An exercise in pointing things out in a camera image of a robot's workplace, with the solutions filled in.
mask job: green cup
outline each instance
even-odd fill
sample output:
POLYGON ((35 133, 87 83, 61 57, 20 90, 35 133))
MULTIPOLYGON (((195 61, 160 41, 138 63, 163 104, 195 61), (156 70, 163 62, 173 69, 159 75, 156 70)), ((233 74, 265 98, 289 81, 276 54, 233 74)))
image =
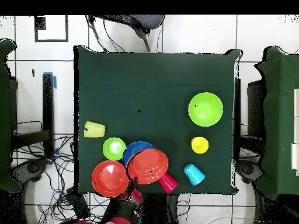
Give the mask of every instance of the green cup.
POLYGON ((105 134, 105 126, 87 121, 84 127, 85 138, 102 138, 105 134))

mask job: black chair wheel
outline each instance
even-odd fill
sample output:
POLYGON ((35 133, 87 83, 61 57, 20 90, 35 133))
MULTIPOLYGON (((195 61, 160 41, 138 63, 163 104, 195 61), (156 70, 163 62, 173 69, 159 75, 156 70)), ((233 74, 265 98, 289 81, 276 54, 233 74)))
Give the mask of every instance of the black chair wheel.
POLYGON ((250 184, 250 181, 249 181, 247 178, 242 177, 242 181, 243 181, 245 184, 250 184))
POLYGON ((41 175, 38 175, 38 176, 32 178, 30 181, 31 182, 38 182, 40 179, 41 179, 41 175))

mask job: floor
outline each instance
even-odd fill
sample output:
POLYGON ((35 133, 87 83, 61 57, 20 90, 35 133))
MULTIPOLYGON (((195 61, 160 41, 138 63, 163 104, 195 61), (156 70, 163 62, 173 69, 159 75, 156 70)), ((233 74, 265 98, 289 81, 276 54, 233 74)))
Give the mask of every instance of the floor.
MULTIPOLYGON (((63 16, 46 16, 46 30, 39 30, 41 39, 64 39, 63 16)), ((95 22, 101 43, 115 51, 105 30, 103 21, 95 22)), ((110 37, 126 51, 146 53, 145 45, 133 29, 128 26, 106 21, 110 37)), ((148 37, 151 52, 161 52, 161 26, 148 37)), ((73 46, 83 45, 94 51, 102 51, 84 16, 68 16, 68 42, 35 42, 33 16, 0 16, 0 39, 16 41, 17 49, 8 55, 7 65, 19 82, 18 122, 42 121, 42 80, 43 72, 52 72, 57 77, 54 89, 55 147, 59 147, 64 136, 74 133, 74 71, 73 46)), ((248 99, 246 88, 249 82, 261 78, 254 65, 261 61, 267 46, 280 46, 287 53, 299 49, 298 17, 294 15, 167 15, 164 21, 164 53, 217 53, 237 48, 243 51, 239 63, 241 78, 241 126, 242 134, 247 133, 248 99)), ((37 122, 19 124, 18 132, 38 131, 37 122)), ((71 155, 69 145, 63 146, 62 153, 71 155)), ((12 166, 31 155, 17 150, 13 153, 12 166)), ((66 187, 74 182, 73 163, 67 164, 63 174, 66 187)), ((51 185, 57 188, 57 171, 47 165, 51 185)), ((42 209, 48 208, 53 197, 49 178, 43 174, 37 183, 30 183, 26 192, 26 215, 28 224, 37 224, 42 209)), ((251 224, 255 214, 255 198, 252 186, 244 184, 236 175, 235 195, 191 195, 182 194, 178 203, 180 224, 251 224)), ((94 215, 102 215, 109 200, 95 194, 87 194, 86 201, 94 215)))

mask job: pink cup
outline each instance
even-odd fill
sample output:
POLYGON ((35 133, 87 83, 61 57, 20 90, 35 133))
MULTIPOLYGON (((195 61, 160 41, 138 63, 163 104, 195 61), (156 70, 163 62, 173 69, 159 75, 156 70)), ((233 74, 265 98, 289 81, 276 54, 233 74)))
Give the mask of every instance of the pink cup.
POLYGON ((159 179, 159 183, 167 194, 171 193, 178 185, 178 182, 167 172, 159 179))

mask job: cyan cup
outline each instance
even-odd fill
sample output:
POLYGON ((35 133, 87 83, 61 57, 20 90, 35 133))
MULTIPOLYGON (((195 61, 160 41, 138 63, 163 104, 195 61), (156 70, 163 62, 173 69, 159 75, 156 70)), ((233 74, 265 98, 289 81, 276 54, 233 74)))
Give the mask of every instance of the cyan cup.
POLYGON ((193 186, 198 185, 205 177, 204 174, 192 163, 184 168, 184 173, 187 175, 193 186))

